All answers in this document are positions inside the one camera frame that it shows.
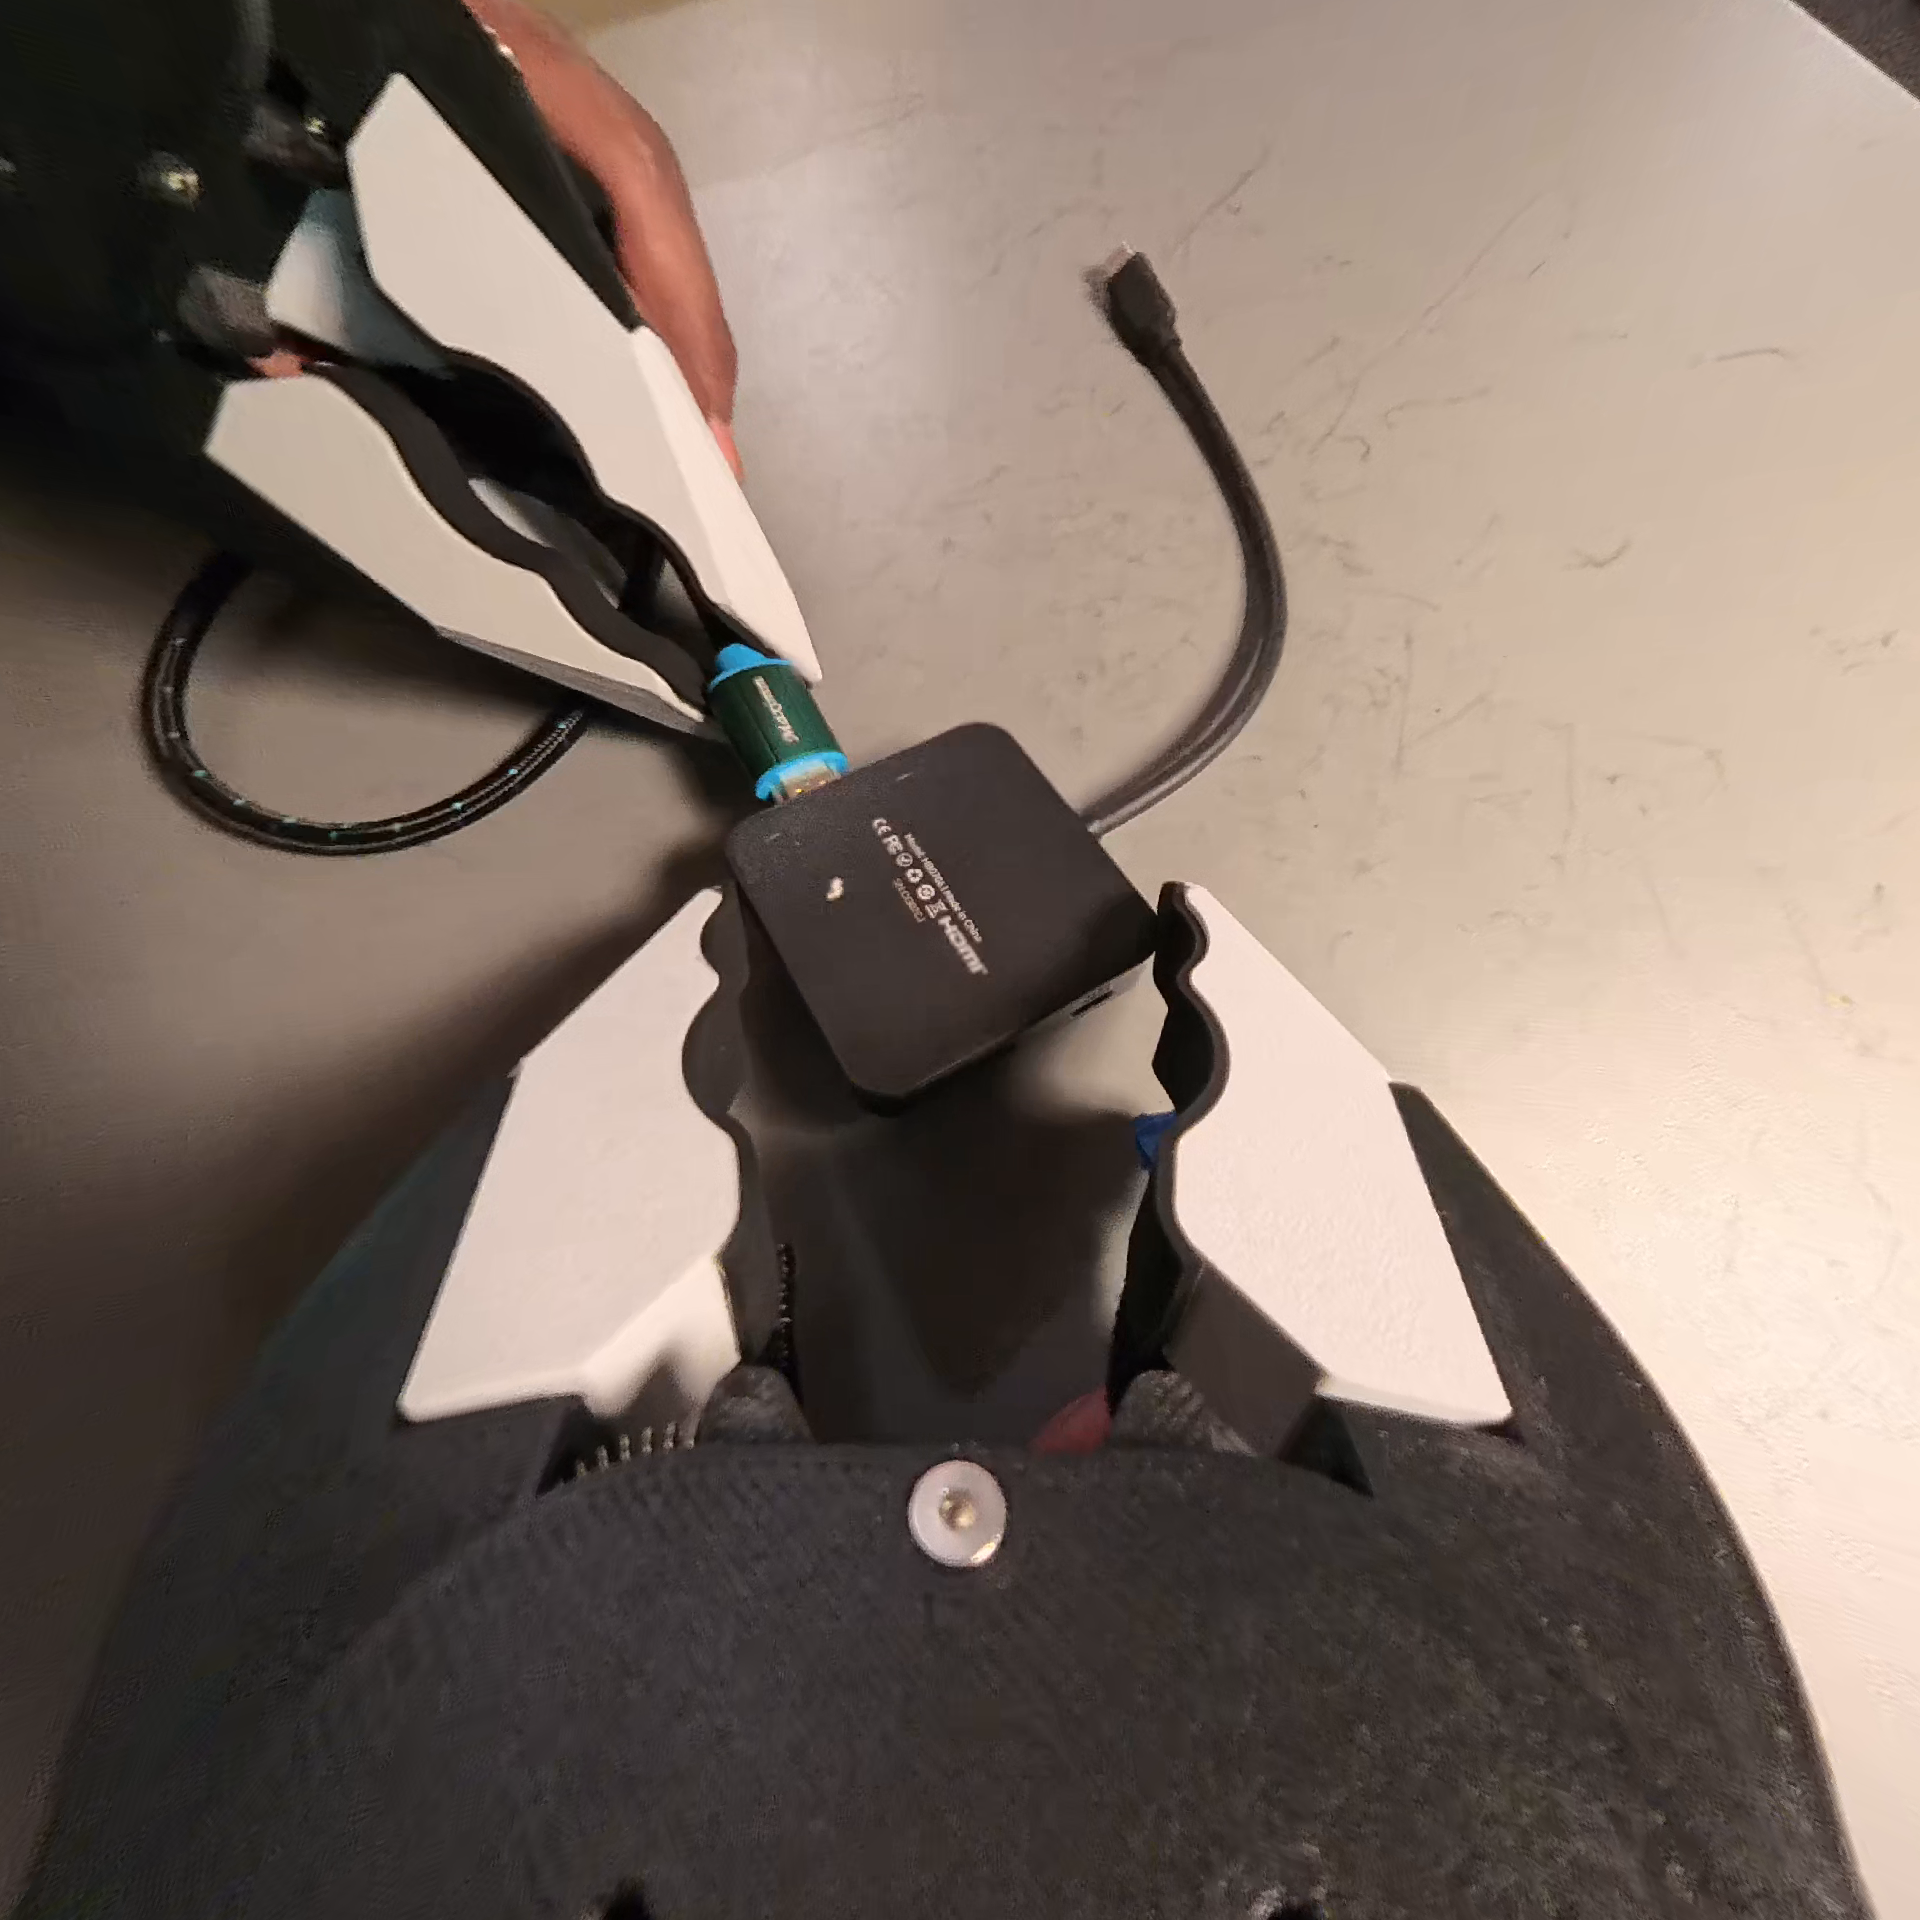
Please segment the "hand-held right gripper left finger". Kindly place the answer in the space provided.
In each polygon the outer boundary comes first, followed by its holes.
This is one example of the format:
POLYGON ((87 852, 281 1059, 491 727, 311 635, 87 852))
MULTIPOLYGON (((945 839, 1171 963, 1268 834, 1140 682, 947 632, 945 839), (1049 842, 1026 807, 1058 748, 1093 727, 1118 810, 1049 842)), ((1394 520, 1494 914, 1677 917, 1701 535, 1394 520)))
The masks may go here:
POLYGON ((725 900, 692 897, 519 1061, 397 1393, 407 1424, 579 1402, 692 1427, 741 1364, 741 1148, 687 1076, 725 900))

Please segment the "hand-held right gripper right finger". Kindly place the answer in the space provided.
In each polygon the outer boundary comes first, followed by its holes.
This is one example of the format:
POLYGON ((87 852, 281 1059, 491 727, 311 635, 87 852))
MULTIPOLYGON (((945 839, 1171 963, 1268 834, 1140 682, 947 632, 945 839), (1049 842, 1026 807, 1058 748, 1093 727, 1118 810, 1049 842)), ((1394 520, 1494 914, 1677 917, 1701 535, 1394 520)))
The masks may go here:
POLYGON ((1394 1081, 1209 890, 1158 899, 1165 1111, 1110 1338, 1110 1409, 1175 1373, 1250 1451, 1311 1402, 1492 1431, 1510 1400, 1394 1081))

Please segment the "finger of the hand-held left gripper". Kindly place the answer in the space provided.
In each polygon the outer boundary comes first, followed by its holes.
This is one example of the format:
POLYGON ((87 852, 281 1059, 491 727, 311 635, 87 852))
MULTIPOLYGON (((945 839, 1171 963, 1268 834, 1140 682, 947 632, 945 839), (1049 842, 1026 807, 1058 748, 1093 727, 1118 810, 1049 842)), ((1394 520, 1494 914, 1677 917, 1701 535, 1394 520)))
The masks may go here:
POLYGON ((438 635, 687 736, 717 736, 690 655, 627 619, 574 553, 514 529, 388 383, 236 380, 205 456, 438 635))
POLYGON ((801 601, 659 335, 615 313, 412 79, 387 81, 345 161, 375 291, 458 369, 523 394, 723 635, 817 687, 801 601))

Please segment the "black USB hub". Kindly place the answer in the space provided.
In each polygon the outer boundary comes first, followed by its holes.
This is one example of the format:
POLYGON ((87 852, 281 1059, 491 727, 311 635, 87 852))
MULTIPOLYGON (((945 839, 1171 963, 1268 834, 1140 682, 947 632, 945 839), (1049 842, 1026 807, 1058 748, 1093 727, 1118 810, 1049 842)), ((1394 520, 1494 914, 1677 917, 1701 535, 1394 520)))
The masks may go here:
POLYGON ((899 1113, 1110 997, 1158 914, 1001 727, 962 724, 731 829, 730 874, 859 1103, 899 1113))

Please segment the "person's left hand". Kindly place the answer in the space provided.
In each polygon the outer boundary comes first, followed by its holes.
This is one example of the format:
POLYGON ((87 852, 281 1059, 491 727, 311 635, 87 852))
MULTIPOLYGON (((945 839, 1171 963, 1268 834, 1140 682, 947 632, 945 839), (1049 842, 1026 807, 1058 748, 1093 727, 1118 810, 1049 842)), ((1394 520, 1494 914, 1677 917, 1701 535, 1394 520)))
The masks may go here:
POLYGON ((539 8, 469 3, 534 107, 604 189, 615 257, 641 316, 673 349, 735 479, 735 345, 687 180, 659 121, 539 8))

